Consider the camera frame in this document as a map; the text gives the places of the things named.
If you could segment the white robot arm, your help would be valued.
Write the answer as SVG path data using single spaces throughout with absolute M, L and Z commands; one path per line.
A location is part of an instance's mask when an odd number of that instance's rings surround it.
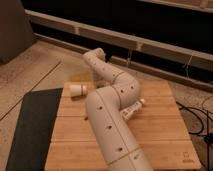
M 102 60 L 101 48 L 83 55 L 85 62 L 108 86 L 90 92 L 86 113 L 109 171 L 154 171 L 120 111 L 140 100 L 139 81 Z

